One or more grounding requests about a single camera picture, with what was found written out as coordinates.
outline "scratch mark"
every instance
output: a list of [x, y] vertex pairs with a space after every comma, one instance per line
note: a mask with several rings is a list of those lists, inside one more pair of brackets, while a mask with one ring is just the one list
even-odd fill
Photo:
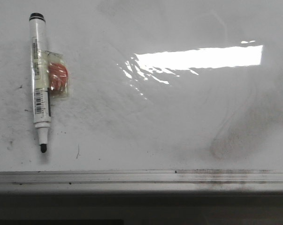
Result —
[[76, 158], [79, 157], [79, 154], [80, 154], [80, 144], [77, 145], [77, 155], [76, 155]]

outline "plastic wrapper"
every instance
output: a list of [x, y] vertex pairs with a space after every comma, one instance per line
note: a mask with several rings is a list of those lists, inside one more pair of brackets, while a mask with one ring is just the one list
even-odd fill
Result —
[[64, 98], [69, 95], [69, 73], [63, 55], [47, 52], [50, 96]]

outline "whiteboard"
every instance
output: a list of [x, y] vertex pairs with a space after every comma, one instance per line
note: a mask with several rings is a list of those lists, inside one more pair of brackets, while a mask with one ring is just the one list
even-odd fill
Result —
[[[29, 16], [70, 97], [33, 127]], [[283, 1], [0, 1], [0, 171], [283, 172]]]

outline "whiteboard marker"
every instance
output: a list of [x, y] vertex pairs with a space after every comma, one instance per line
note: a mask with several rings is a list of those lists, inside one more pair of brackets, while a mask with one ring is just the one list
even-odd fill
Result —
[[41, 152], [44, 153], [47, 150], [47, 136], [51, 126], [47, 53], [45, 52], [47, 50], [46, 22], [40, 13], [32, 13], [29, 21], [34, 124]]

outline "metal ledge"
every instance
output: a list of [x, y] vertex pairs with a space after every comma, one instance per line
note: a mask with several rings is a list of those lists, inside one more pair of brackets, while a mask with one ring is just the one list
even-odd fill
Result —
[[0, 172], [0, 194], [283, 193], [283, 172], [249, 170]]

